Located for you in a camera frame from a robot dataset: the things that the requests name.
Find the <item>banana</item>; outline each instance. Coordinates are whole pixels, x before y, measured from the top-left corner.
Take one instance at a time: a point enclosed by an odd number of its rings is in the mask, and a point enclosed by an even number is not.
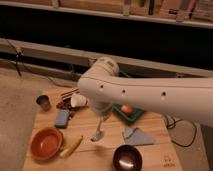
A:
[[[78,146],[81,144],[81,141],[83,140],[83,136],[73,140],[73,142],[66,148],[64,149],[61,153],[60,153],[60,157],[61,158],[67,158],[69,157],[76,148],[78,148]]]

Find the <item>gray floor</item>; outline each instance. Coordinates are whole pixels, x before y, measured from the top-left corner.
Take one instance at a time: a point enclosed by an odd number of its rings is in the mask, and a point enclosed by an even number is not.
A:
[[[51,87],[55,86],[39,76],[24,73],[19,78],[15,71],[0,68],[0,171],[22,170],[37,108],[35,98]],[[173,139],[187,143],[193,128],[187,122],[181,122],[170,134]],[[209,170],[200,128],[191,147],[175,148],[184,171]]]

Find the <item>terracotta bowl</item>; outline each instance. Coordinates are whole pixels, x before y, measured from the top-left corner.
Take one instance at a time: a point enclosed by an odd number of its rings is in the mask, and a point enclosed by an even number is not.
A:
[[[122,145],[114,153],[113,165],[117,171],[141,171],[142,157],[135,147]]]
[[[34,136],[30,149],[34,159],[44,161],[53,157],[63,143],[63,134],[56,128],[44,128]]]

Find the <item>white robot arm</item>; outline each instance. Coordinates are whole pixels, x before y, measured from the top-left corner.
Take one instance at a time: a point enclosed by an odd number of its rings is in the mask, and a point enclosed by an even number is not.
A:
[[[102,57],[84,73],[80,93],[92,110],[107,115],[112,105],[129,104],[213,127],[213,78],[119,78],[118,64]]]

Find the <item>maroon bowl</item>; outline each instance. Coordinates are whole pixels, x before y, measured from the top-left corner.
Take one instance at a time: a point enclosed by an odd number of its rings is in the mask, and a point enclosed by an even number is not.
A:
[[[141,171],[142,156],[135,147],[122,145],[114,153],[113,165],[117,171]]]

